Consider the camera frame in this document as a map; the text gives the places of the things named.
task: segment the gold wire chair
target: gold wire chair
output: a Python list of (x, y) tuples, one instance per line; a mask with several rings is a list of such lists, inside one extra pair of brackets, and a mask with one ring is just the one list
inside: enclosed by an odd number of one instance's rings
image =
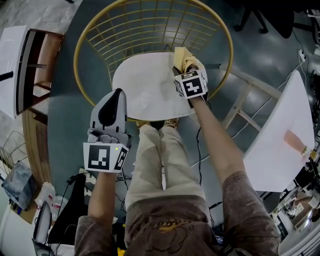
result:
[(233, 62), (233, 43), (222, 19), (199, 0), (117, 0), (100, 11), (86, 26), (75, 48), (73, 69), (83, 96), (93, 106), (78, 73), (79, 52), (86, 40), (103, 59), (110, 84), (116, 69), (139, 54), (174, 52), (186, 47), (197, 57), (219, 29), (228, 41), (229, 60), (225, 75), (208, 99), (223, 86)]

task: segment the beige pants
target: beige pants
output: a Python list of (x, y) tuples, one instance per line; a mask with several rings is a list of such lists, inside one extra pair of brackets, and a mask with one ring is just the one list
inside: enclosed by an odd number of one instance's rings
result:
[[(138, 200), (171, 195), (196, 195), (205, 198), (198, 178), (188, 164), (182, 139), (176, 129), (164, 126), (158, 132), (150, 125), (140, 128), (131, 185), (125, 197), (128, 209)], [(166, 189), (162, 186), (164, 166)]]

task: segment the chair leg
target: chair leg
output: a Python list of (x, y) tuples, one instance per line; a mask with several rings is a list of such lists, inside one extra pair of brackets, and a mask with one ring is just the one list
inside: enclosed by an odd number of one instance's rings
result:
[(269, 31), (267, 29), (267, 26), (266, 26), (264, 19), (261, 16), (261, 13), (257, 9), (253, 10), (253, 13), (257, 17), (257, 19), (259, 20), (259, 22), (261, 23), (261, 25), (263, 27), (263, 29), (260, 29), (261, 34), (268, 33)]
[(238, 32), (238, 31), (241, 31), (241, 30), (244, 29), (244, 27), (245, 27), (245, 25), (246, 25), (246, 23), (247, 23), (247, 21), (249, 19), (250, 13), (251, 13), (251, 9), (249, 9), (249, 8), (245, 8), (244, 9), (244, 14), (242, 16), (241, 24), (234, 26), (234, 30), (235, 31)]

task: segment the brown t-shirt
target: brown t-shirt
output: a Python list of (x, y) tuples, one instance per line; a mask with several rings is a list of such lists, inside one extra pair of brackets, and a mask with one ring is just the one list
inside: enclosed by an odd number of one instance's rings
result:
[[(280, 236), (246, 174), (239, 171), (228, 177), (222, 192), (224, 243), (228, 248), (244, 255), (278, 255)], [(194, 195), (148, 198), (133, 203), (126, 216), (125, 255), (228, 255), (232, 249), (217, 245), (207, 209), (206, 201)], [(75, 255), (117, 255), (110, 229), (98, 219), (80, 217)]]

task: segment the shoe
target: shoe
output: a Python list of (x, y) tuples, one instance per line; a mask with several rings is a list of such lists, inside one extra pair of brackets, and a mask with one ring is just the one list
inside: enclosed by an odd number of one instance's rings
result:
[(92, 183), (93, 185), (96, 184), (97, 179), (95, 176), (93, 176), (91, 173), (88, 173), (87, 170), (80, 168), (79, 174), (84, 174), (85, 175), (85, 182), (86, 183)]
[(90, 189), (87, 189), (86, 187), (84, 187), (84, 196), (91, 197), (91, 195), (92, 195), (92, 191)]
[(178, 126), (178, 118), (172, 118), (164, 121), (163, 126), (172, 127), (174, 129), (177, 129)]
[(151, 123), (150, 122), (135, 122), (136, 126), (138, 127), (138, 129), (140, 130), (140, 128), (144, 125), (148, 125), (148, 126), (151, 126)]

